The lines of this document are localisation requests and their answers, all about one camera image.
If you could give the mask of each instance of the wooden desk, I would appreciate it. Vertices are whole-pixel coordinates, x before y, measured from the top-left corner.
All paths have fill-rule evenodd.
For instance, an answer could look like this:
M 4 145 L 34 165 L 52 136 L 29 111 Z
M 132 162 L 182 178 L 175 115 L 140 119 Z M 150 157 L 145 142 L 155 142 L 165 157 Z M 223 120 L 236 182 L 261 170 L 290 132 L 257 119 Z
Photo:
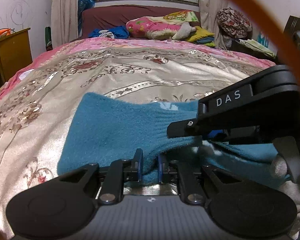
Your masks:
M 0 38 L 0 87 L 32 63 L 28 30 L 30 28 Z

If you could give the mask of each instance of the white curtain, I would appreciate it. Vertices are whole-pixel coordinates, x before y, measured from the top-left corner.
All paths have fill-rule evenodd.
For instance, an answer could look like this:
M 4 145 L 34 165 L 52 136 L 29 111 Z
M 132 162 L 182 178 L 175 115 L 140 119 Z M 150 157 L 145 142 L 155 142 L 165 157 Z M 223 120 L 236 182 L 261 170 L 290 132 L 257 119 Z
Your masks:
M 201 27 L 215 34 L 217 47 L 225 49 L 222 35 L 217 24 L 217 13 L 222 8 L 228 7 L 228 0 L 199 0 Z
M 52 0 L 51 38 L 54 49 L 78 38 L 78 0 Z

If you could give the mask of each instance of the bedspread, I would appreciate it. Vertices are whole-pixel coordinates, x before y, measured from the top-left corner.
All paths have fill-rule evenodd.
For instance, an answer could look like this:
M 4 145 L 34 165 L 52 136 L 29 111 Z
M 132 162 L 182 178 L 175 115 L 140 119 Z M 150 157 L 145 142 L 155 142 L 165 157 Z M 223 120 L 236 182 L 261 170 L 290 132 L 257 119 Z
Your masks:
M 16 81 L 18 73 L 0 94 L 0 228 L 13 235 L 5 207 L 15 194 L 57 176 L 85 93 L 131 103 L 188 101 L 271 65 L 187 42 L 107 38 L 75 41 L 42 55 L 24 69 L 34 68 L 25 79 Z

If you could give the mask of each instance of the blue clothing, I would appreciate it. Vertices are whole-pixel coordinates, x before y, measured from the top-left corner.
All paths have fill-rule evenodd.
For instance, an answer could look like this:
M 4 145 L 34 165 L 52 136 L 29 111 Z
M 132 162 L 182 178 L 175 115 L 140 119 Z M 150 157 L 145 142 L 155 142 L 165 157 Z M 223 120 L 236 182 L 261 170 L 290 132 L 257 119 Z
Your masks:
M 99 33 L 101 30 L 94 29 L 89 35 L 89 38 L 96 38 L 99 37 L 101 34 Z M 127 39 L 129 37 L 129 32 L 125 26 L 118 26 L 109 29 L 109 32 L 112 32 L 115 39 Z
M 201 137 L 167 138 L 168 125 L 195 118 L 197 105 L 197 101 L 135 105 L 87 93 L 70 125 L 58 162 L 58 174 L 87 163 L 109 166 L 117 159 L 131 159 L 135 150 L 141 148 L 144 154 L 143 171 L 146 174 L 143 180 L 146 183 L 158 181 L 155 161 L 161 153 L 166 153 L 168 160 L 184 160 L 193 167 L 210 163 L 271 187 L 283 182 L 282 179 L 272 179 L 267 172 L 276 156 L 271 145 L 221 144 L 230 147 L 234 153 L 201 153 L 184 147 L 202 146 Z
M 210 42 L 213 42 L 213 41 L 214 41 L 214 36 L 210 36 L 210 37 L 199 39 L 196 42 L 198 44 L 205 44 L 205 43 L 210 43 Z
M 82 29 L 82 12 L 94 6 L 93 0 L 78 0 L 78 34 Z

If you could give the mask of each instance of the clutter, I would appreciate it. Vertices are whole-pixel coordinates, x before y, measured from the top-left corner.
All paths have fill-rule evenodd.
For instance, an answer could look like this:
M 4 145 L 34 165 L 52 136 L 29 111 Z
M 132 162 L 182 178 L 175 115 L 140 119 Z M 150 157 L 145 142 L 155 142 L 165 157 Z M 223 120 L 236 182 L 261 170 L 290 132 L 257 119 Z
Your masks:
M 111 28 L 109 30 L 93 30 L 89 36 L 89 38 L 96 38 L 96 37 L 107 37 L 112 39 L 126 39 L 129 37 L 129 32 L 127 31 L 125 26 L 118 26 Z
M 188 38 L 185 39 L 187 42 L 195 42 L 197 40 L 213 37 L 214 33 L 207 31 L 206 29 L 201 28 L 200 26 L 195 27 L 196 31 L 192 33 Z
M 259 42 L 266 48 L 269 46 L 269 40 L 263 33 L 259 33 L 259 35 L 257 37 L 257 42 Z
M 82 30 L 82 12 L 94 6 L 93 0 L 78 0 L 78 32 Z
M 0 29 L 0 36 L 6 36 L 9 34 L 11 34 L 11 29 L 8 29 L 8 28 Z
M 245 38 L 252 31 L 250 20 L 231 7 L 223 8 L 217 13 L 217 22 L 231 38 Z
M 53 50 L 51 39 L 51 27 L 45 28 L 46 51 Z
M 130 36 L 134 38 L 160 41 L 168 39 L 181 40 L 189 36 L 192 31 L 195 31 L 195 28 L 191 27 L 189 22 L 198 21 L 193 11 L 185 10 L 163 17 L 141 17 L 128 21 L 126 27 Z
M 195 44 L 200 44 L 200 45 L 204 45 L 204 46 L 208 46 L 210 48 L 214 48 L 217 45 L 212 41 L 212 42 L 208 42 L 208 43 L 200 43 L 199 41 L 196 41 Z
M 241 40 L 239 39 L 240 44 L 243 44 L 244 46 L 253 49 L 255 51 L 259 51 L 269 57 L 275 57 L 274 53 L 269 50 L 268 48 L 266 48 L 265 46 L 263 46 L 262 44 L 260 44 L 259 42 L 255 41 L 255 40 Z
M 19 79 L 20 79 L 20 80 L 25 79 L 25 78 L 27 77 L 27 75 L 29 75 L 29 74 L 31 73 L 31 71 L 33 71 L 33 70 L 34 70 L 34 69 L 32 68 L 32 69 L 29 69 L 29 70 L 23 72 L 23 73 L 19 76 Z

